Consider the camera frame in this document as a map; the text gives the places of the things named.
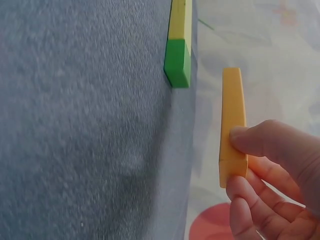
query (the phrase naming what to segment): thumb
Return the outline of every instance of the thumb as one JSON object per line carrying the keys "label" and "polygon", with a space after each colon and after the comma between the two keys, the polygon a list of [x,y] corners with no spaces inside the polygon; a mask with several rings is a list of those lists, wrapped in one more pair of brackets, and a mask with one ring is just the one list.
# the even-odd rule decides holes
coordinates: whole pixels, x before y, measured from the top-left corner
{"label": "thumb", "polygon": [[307,207],[320,213],[320,138],[267,120],[251,128],[235,127],[230,141],[243,153],[280,164],[300,186]]}

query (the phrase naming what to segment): skin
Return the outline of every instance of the skin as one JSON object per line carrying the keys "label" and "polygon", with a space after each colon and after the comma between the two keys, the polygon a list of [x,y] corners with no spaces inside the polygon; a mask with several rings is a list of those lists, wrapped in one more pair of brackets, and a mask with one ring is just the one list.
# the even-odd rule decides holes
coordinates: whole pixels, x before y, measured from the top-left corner
{"label": "skin", "polygon": [[234,176],[226,188],[234,238],[260,240],[258,231],[267,240],[320,240],[320,138],[267,120],[235,127],[230,141],[249,155],[247,178]]}

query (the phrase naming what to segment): green block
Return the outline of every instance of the green block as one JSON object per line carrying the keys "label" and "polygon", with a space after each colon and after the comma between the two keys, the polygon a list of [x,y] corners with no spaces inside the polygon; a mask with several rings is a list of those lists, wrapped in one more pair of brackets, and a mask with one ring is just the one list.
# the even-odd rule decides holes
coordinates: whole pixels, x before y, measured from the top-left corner
{"label": "green block", "polygon": [[184,39],[166,43],[164,72],[173,88],[188,88],[191,82],[191,57]]}

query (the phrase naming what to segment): wooden block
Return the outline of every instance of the wooden block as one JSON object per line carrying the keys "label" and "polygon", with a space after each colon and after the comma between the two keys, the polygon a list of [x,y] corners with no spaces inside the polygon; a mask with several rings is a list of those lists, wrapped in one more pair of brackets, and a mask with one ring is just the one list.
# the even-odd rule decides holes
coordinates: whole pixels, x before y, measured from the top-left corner
{"label": "wooden block", "polygon": [[172,0],[164,72],[173,88],[191,83],[192,1]]}
{"label": "wooden block", "polygon": [[219,177],[220,187],[226,188],[230,176],[247,176],[248,155],[233,148],[229,140],[229,133],[233,127],[245,127],[247,124],[240,68],[225,68],[222,81]]}

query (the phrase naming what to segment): yellow and green block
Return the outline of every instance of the yellow and green block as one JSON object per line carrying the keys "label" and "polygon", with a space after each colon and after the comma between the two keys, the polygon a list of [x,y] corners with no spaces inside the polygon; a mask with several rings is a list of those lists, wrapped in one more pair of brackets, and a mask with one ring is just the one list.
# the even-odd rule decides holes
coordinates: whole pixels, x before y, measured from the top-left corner
{"label": "yellow and green block", "polygon": [[164,72],[173,88],[191,83],[192,0],[172,0]]}

